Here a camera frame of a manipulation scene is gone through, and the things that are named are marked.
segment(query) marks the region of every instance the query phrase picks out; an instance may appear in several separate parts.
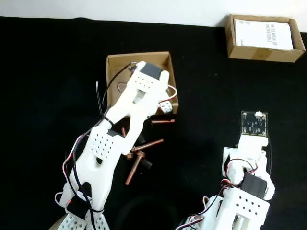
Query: circuit board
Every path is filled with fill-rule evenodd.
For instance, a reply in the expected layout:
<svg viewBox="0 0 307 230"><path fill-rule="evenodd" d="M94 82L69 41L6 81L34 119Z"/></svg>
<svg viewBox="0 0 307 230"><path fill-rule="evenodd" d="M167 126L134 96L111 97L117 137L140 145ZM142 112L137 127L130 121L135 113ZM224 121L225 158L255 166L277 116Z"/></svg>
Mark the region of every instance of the circuit board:
<svg viewBox="0 0 307 230"><path fill-rule="evenodd" d="M241 134L267 137L268 113L241 112Z"/></svg>

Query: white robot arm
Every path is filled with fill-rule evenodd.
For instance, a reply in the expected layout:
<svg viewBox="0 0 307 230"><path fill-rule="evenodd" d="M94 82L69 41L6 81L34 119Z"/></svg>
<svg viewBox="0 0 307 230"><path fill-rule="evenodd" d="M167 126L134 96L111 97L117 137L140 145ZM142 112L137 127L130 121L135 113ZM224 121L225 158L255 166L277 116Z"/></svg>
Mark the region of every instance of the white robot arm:
<svg viewBox="0 0 307 230"><path fill-rule="evenodd" d="M162 71L152 64L143 61L136 64L126 89L116 104L107 111L101 123L92 128L84 151L76 161L80 184L85 182L90 184L92 193L90 203L92 210L97 212L90 213L88 210L83 216L77 216L67 210L74 197L74 192L67 181L59 204L70 215L59 229L70 229L71 219L76 226L79 226L78 229L84 229L85 226L87 229L92 229L93 222L97 223L96 229L100 229L98 219L103 217L102 211L111 189L113 173L119 157L121 154L126 155L130 152L143 129L144 121L154 115L160 106L159 103L165 100L168 78L167 71ZM126 116L130 117L130 128L126 137L123 137L112 131L111 127ZM79 186L73 171L70 173L69 180L73 189L78 191Z"/></svg>
<svg viewBox="0 0 307 230"><path fill-rule="evenodd" d="M259 230L275 187L266 172L267 113L242 111L238 148L224 148L223 187L176 230Z"/></svg>

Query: perforated plastic plate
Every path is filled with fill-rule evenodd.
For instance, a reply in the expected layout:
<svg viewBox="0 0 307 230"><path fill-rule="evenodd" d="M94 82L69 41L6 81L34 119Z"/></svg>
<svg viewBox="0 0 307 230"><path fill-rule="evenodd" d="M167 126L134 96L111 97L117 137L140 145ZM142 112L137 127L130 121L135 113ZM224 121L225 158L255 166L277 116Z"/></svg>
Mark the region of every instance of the perforated plastic plate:
<svg viewBox="0 0 307 230"><path fill-rule="evenodd" d="M66 218L63 220L61 225L58 227L58 230L83 230L86 227L86 222L85 220L82 220L80 218L75 218L73 215L68 214ZM110 230L106 218L103 214L99 217L99 219L96 221L96 229L97 230Z"/></svg>

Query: copper rod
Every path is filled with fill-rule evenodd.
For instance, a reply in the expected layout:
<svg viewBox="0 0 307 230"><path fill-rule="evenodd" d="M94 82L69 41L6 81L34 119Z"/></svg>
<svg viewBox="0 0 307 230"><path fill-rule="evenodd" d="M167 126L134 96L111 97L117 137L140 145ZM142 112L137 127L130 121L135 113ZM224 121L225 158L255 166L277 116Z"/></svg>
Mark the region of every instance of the copper rod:
<svg viewBox="0 0 307 230"><path fill-rule="evenodd" d="M144 144L144 145L137 146L137 147L135 147L134 149L135 149L135 151L140 151L140 150L143 150L143 149L148 148L148 147L150 147L150 146L159 144L159 143L161 143L161 142L163 142L163 141L164 141L163 139L159 139L159 140L156 140L156 141L153 141L153 142Z"/></svg>
<svg viewBox="0 0 307 230"><path fill-rule="evenodd" d="M152 124L174 123L175 119L171 120L151 120Z"/></svg>
<svg viewBox="0 0 307 230"><path fill-rule="evenodd" d="M138 168L139 163L141 162L142 158L145 156L145 153L143 153L141 151L138 152L137 154L138 154L138 157L137 157L137 159L134 162L134 165L133 165L133 167L132 167L132 169L131 169L131 171L129 173L129 176L128 176L126 182L125 182L125 185L129 185L130 184L130 181L132 180L132 178L133 178L133 176L135 174L135 171Z"/></svg>

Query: brown cardboard box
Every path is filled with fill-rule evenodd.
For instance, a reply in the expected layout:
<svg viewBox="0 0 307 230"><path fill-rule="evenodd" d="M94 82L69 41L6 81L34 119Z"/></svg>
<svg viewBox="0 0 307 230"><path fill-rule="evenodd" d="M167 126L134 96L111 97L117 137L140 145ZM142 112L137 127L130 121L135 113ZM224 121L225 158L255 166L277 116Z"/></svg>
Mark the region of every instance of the brown cardboard box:
<svg viewBox="0 0 307 230"><path fill-rule="evenodd" d="M120 71L125 65L133 61L146 61L160 67L163 70L169 72L168 84L176 87L172 59L169 52L151 52L151 53L135 53L135 54L118 54L109 55L106 58L106 83L108 84L112 77ZM131 72L126 69L119 74L110 86L107 93L107 103L113 106L121 95L121 92L117 89L119 82L127 82L130 79ZM169 95L173 94L173 90L169 89ZM178 110L178 96L170 100L173 106L173 113L176 114Z"/></svg>
<svg viewBox="0 0 307 230"><path fill-rule="evenodd" d="M236 34L234 28L234 19L248 21L263 21L263 22L281 22L290 25L293 50L268 49L252 46L237 46ZM242 16L230 15L225 27L227 52L229 58L251 59L251 60L266 60L266 61L281 61L295 62L305 52L304 43L299 33L296 21L294 19L284 17L257 17L257 16Z"/></svg>

